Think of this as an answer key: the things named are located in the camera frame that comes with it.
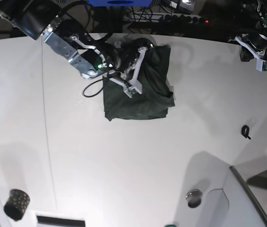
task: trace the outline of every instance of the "dark green cloth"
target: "dark green cloth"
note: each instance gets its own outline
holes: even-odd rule
[[[142,94],[129,98],[123,87],[110,80],[103,82],[105,117],[150,120],[164,118],[168,108],[175,106],[173,92],[166,84],[171,49],[156,46],[146,52],[138,80],[143,86]]]

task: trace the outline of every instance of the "small black clip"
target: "small black clip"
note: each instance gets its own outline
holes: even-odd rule
[[[241,129],[241,134],[243,135],[243,137],[247,139],[251,139],[251,137],[249,136],[249,132],[250,132],[250,128],[247,125],[244,125]]]

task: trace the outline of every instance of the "black cup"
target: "black cup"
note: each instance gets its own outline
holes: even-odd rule
[[[13,189],[9,192],[9,199],[4,206],[4,212],[15,221],[19,221],[25,214],[30,202],[29,196],[21,190]]]

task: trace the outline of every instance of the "blue object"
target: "blue object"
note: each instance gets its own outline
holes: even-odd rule
[[[97,6],[142,6],[148,7],[152,0],[89,0],[91,5]]]

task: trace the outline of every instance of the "white tabletop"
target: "white tabletop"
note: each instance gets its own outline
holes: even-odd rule
[[[267,118],[267,73],[240,62],[236,45],[153,37],[171,46],[176,106],[151,121],[109,122],[103,94],[82,97],[91,81],[50,47],[41,56],[40,41],[0,41],[2,201],[17,187],[32,210],[76,214],[88,227],[195,226],[202,207],[188,208],[186,193],[222,188],[230,165],[263,155],[248,156],[240,129],[250,123],[253,137]]]

